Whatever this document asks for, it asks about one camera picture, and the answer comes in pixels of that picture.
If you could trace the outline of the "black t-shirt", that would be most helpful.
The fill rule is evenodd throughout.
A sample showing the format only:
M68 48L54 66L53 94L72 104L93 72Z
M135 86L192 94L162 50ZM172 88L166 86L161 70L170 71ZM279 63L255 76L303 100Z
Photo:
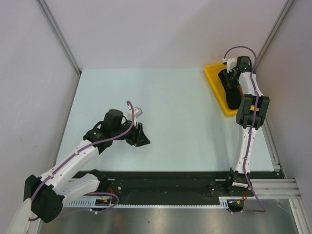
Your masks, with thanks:
M223 69L218 73L222 86L225 90L226 102L231 110L239 108L242 100L241 85L238 81L238 74L236 71L227 72Z

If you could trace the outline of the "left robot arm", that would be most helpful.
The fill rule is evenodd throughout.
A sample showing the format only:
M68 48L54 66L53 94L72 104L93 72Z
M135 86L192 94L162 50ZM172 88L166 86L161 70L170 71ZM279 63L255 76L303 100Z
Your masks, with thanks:
M89 161L99 156L115 140L141 147L150 144L137 118L142 115L138 107L129 108L127 116L116 109L109 110L103 121L98 122L63 161L41 176L29 176L25 181L24 199L32 200L31 211L48 223L62 211L63 206L89 194L104 194L108 189L108 177L99 170L88 171L81 178L74 175Z

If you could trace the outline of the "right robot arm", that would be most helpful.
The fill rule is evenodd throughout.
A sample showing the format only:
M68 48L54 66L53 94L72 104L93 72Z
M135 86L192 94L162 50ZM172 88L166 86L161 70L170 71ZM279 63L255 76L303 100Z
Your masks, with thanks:
M230 88L240 86L243 91L236 114L239 146L225 183L225 191L229 195L237 195L242 188L248 189L251 186L249 175L252 147L255 135L264 123L270 98L260 91L256 73L249 65L248 57L223 58L222 62L226 64L227 86Z

